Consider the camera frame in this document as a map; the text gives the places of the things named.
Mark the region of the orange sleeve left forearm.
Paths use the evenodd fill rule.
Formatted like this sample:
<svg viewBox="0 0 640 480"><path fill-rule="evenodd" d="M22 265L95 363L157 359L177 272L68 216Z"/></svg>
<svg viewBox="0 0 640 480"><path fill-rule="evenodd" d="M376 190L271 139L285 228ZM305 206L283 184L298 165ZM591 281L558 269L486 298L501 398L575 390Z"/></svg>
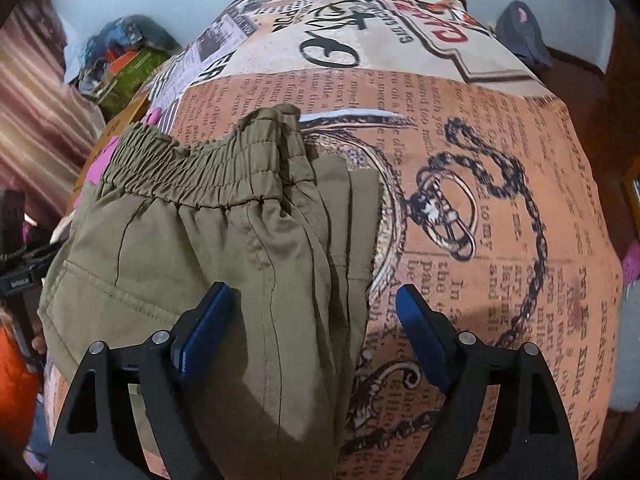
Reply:
<svg viewBox="0 0 640 480"><path fill-rule="evenodd" d="M1 329L0 365L1 441L12 450L23 451L32 433L40 381L27 370L5 328Z"/></svg>

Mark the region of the left hand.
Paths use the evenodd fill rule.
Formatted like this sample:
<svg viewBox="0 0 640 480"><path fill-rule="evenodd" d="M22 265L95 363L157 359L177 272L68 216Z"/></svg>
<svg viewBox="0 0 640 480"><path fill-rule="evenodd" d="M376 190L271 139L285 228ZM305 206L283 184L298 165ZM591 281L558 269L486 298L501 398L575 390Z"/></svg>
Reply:
<svg viewBox="0 0 640 480"><path fill-rule="evenodd" d="M34 332L34 338L32 338L32 348L40 356L47 354L47 344L43 336L42 324L39 318L32 319L32 331Z"/></svg>

